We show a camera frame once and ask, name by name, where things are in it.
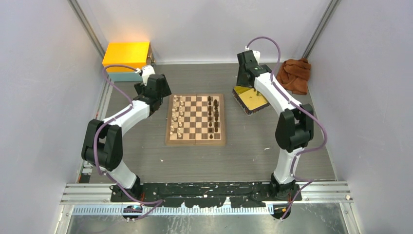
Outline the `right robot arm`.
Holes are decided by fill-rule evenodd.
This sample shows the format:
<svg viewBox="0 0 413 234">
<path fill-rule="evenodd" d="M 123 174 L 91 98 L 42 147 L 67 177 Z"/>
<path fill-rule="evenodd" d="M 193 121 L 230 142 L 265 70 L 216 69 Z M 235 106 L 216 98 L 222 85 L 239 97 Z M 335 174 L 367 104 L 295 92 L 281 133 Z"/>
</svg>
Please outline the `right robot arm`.
<svg viewBox="0 0 413 234">
<path fill-rule="evenodd" d="M 258 63 L 258 52 L 246 50 L 237 54 L 236 84 L 253 88 L 267 100 L 279 116 L 275 139 L 280 148 L 277 166 L 271 175 L 269 190 L 276 200 L 283 200 L 296 186 L 294 172 L 298 153 L 307 147 L 314 136 L 313 114 L 310 104 L 302 105 L 277 81 L 267 65 Z"/>
</svg>

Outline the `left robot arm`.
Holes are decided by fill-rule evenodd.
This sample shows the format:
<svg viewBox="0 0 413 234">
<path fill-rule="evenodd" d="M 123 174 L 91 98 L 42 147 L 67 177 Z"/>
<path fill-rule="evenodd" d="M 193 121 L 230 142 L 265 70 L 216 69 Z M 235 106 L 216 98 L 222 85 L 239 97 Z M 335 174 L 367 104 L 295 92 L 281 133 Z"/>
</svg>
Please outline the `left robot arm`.
<svg viewBox="0 0 413 234">
<path fill-rule="evenodd" d="M 123 135 L 156 112 L 163 99 L 171 95 L 164 74 L 149 75 L 147 83 L 135 84 L 138 96 L 130 105 L 104 120 L 92 119 L 87 126 L 81 151 L 83 160 L 106 172 L 130 201 L 142 195 L 140 178 L 123 161 Z"/>
</svg>

